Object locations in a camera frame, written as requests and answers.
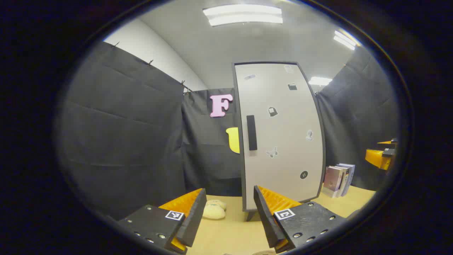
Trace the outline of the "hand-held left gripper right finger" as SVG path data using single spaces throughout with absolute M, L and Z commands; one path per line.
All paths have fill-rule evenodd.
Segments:
M 269 247 L 276 253 L 322 242 L 347 220 L 317 202 L 297 202 L 258 185 L 253 198 Z

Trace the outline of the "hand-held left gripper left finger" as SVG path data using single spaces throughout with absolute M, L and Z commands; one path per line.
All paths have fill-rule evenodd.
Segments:
M 144 205 L 117 222 L 138 239 L 185 255 L 194 244 L 206 202 L 206 190 L 200 188 L 160 206 Z

